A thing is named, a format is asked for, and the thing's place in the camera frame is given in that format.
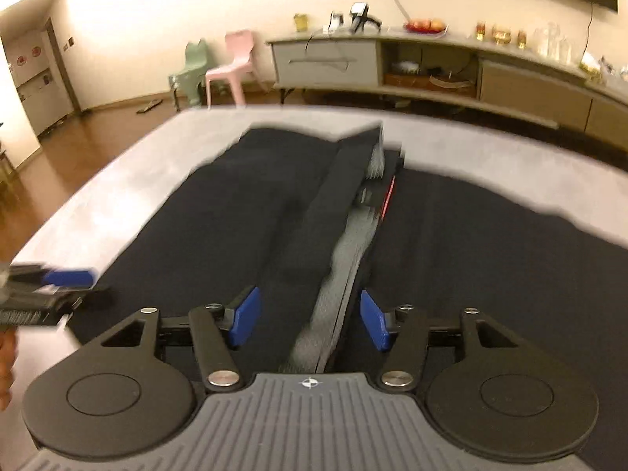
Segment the pink chair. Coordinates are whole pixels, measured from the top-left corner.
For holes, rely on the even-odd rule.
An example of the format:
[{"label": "pink chair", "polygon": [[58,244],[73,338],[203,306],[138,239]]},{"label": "pink chair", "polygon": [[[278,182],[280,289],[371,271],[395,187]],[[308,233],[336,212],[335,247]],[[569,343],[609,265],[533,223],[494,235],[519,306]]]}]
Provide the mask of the pink chair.
[{"label": "pink chair", "polygon": [[228,33],[225,35],[225,43],[227,50],[230,51],[234,60],[229,65],[209,69],[205,74],[205,84],[207,86],[207,106],[212,105],[212,94],[210,90],[210,81],[227,80],[231,87],[231,94],[234,97],[236,106],[246,105],[244,92],[242,90],[242,75],[251,73],[262,90],[267,91],[262,83],[255,65],[253,65],[252,51],[253,33],[250,30],[240,30],[239,32]]}]

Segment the green chair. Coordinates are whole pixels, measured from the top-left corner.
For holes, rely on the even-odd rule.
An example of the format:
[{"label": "green chair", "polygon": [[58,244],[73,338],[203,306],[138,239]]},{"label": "green chair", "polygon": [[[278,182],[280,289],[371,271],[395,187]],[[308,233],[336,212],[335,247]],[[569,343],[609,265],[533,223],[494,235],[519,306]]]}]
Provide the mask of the green chair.
[{"label": "green chair", "polygon": [[205,84],[205,73],[216,67],[217,63],[205,39],[200,39],[198,44],[188,42],[185,46],[185,68],[177,74],[169,75],[168,83],[175,100],[177,111],[177,89],[181,89],[190,101],[190,106],[200,106],[199,90]]}]

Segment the table top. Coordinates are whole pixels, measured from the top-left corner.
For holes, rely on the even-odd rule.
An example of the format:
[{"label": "table top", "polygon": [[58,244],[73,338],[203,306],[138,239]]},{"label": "table top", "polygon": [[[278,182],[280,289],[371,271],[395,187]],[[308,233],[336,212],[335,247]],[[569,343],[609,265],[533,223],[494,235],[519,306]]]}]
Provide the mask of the table top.
[{"label": "table top", "polygon": [[403,41],[417,42],[420,44],[434,44],[439,46],[450,46],[476,51],[478,53],[488,53],[491,55],[501,55],[528,62],[544,68],[554,70],[564,75],[573,77],[575,83],[586,88],[610,97],[616,102],[628,105],[628,82],[621,78],[610,77],[604,83],[590,81],[589,76],[574,64],[563,64],[550,58],[545,58],[534,53],[531,49],[519,49],[515,44],[500,46],[491,40],[476,40],[474,37],[464,36],[448,31],[442,37],[434,38],[422,34],[415,34],[405,31],[403,28],[383,27],[381,32],[374,28],[366,28],[363,33],[352,34],[346,29],[324,34],[322,31],[294,33],[285,37],[269,39],[268,44],[281,44],[288,42],[300,42],[303,40],[382,40],[382,41]]},{"label": "table top", "polygon": [[[43,261],[103,272],[198,165],[253,124],[276,124],[337,139],[383,122],[406,166],[464,179],[528,206],[559,214],[586,232],[628,248],[628,174],[567,150],[482,127],[385,111],[248,106],[184,111],[94,176],[24,246],[16,262]],[[14,401],[0,414],[0,466],[35,452],[21,419],[28,384],[76,349],[68,330],[20,330]]]}]

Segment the white table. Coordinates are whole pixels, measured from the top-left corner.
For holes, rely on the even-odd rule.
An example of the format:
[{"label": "white table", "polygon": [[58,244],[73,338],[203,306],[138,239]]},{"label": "white table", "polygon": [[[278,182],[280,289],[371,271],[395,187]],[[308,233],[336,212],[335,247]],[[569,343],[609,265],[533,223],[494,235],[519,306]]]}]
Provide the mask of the white table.
[{"label": "white table", "polygon": [[[278,124],[332,139],[384,122],[386,142],[406,165],[484,186],[538,212],[560,214],[589,233],[628,247],[628,175],[587,157],[465,124],[384,111],[249,106],[191,109],[156,128],[91,179],[15,258],[102,272],[168,195],[251,124]],[[14,399],[0,414],[0,465],[11,471],[35,452],[21,420],[28,384],[73,352],[65,329],[20,330]]]}]

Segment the black cloth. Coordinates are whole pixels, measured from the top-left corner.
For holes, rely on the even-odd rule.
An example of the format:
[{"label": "black cloth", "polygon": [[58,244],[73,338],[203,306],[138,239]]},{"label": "black cloth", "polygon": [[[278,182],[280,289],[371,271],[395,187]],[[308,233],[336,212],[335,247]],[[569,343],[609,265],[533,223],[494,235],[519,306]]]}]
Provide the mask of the black cloth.
[{"label": "black cloth", "polygon": [[[473,184],[403,170],[368,262],[384,311],[411,303],[456,318],[477,307],[580,371],[600,399],[580,455],[600,471],[626,468],[628,250]],[[375,376],[384,355],[358,303],[346,324],[332,371]]]},{"label": "black cloth", "polygon": [[69,327],[85,343],[142,307],[183,316],[256,285],[261,315],[233,356],[245,377],[276,371],[310,318],[379,137],[379,125],[338,142],[249,130],[190,174],[105,271],[98,285],[114,304],[77,311]]}]

